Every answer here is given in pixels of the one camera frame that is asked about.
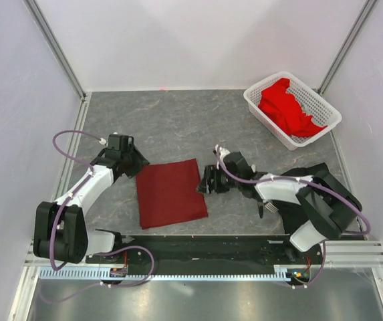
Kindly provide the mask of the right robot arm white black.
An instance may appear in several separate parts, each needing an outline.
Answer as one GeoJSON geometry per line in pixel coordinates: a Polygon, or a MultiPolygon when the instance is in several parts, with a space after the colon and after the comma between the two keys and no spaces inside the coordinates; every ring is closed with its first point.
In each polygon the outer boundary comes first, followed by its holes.
{"type": "Polygon", "coordinates": [[[325,240],[340,238],[361,214],[362,205],[335,178],[326,163],[297,167],[281,175],[258,171],[240,152],[216,146],[217,162],[207,165],[197,191],[221,194],[237,189],[258,203],[259,213],[278,213],[289,242],[287,261],[299,263],[325,240]]]}

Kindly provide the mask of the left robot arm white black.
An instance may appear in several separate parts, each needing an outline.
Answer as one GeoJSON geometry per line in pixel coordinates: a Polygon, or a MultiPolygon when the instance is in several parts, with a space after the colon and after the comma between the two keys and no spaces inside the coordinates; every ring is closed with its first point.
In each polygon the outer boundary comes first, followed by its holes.
{"type": "Polygon", "coordinates": [[[107,139],[91,135],[104,147],[89,163],[83,177],[55,201],[41,202],[35,212],[33,253],[59,271],[88,255],[90,237],[85,216],[101,194],[121,176],[135,177],[149,165],[134,137],[112,133],[107,139]]]}

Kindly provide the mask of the dark red cloth napkin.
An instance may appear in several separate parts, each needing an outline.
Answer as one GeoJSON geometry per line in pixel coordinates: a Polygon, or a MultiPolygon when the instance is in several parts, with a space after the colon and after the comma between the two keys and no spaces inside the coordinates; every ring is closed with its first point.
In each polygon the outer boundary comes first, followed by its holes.
{"type": "Polygon", "coordinates": [[[195,158],[148,165],[136,176],[140,226],[163,227],[208,217],[195,158]]]}

